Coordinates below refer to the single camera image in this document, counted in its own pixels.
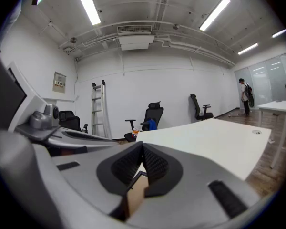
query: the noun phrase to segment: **air conditioning vent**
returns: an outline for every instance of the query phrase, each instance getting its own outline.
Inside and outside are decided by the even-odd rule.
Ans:
[[[118,26],[118,34],[124,35],[150,35],[152,32],[151,25],[122,25]]]

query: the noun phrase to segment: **ceiling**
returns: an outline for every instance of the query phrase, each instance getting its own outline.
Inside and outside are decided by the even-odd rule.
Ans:
[[[90,39],[98,42],[99,38],[117,33],[117,26],[131,24],[110,25],[118,22],[140,20],[132,24],[152,24],[155,35],[170,35],[175,41],[201,46],[233,62],[241,59],[237,52],[256,42],[273,42],[271,35],[284,28],[263,0],[230,0],[204,33],[199,27],[220,0],[94,0],[101,19],[95,26],[80,0],[43,0],[38,6],[31,6],[31,1],[23,1],[21,13],[62,50],[75,47],[68,52],[75,58],[116,48],[112,40],[91,47],[81,43]],[[47,27],[49,21],[54,28]],[[77,43],[66,43],[72,37],[77,38]]]

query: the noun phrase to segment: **table top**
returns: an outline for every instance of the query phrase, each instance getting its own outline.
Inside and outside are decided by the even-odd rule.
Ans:
[[[245,180],[261,157],[270,133],[270,129],[208,119],[188,125],[140,132],[137,141],[209,158]]]
[[[270,102],[267,104],[262,104],[257,106],[261,110],[274,110],[274,111],[281,111],[281,112],[286,112],[286,101],[281,101],[281,102]]]

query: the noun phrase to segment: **electrical panel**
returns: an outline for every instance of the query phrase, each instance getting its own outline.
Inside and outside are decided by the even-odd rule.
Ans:
[[[53,80],[53,91],[64,94],[65,87],[66,87],[66,76],[58,72],[55,72]]]

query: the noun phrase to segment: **wooden floor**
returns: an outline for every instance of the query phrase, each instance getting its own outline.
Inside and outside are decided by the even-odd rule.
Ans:
[[[228,113],[219,119],[231,121],[235,123],[245,124],[245,125],[258,125],[258,111],[252,110],[250,117],[245,117],[242,115],[243,111],[234,110],[232,113]],[[248,176],[246,181],[260,194],[260,196],[266,196],[269,193],[278,191],[282,182],[286,177],[286,149],[282,149],[279,159],[277,160],[276,166],[271,169],[270,164],[273,160],[273,157],[276,153],[278,143],[281,138],[282,129],[283,129],[284,118],[279,116],[276,129],[274,132],[274,143],[267,143],[267,146],[256,164],[255,168]],[[271,113],[263,113],[263,128],[273,129],[275,123],[275,116]]]

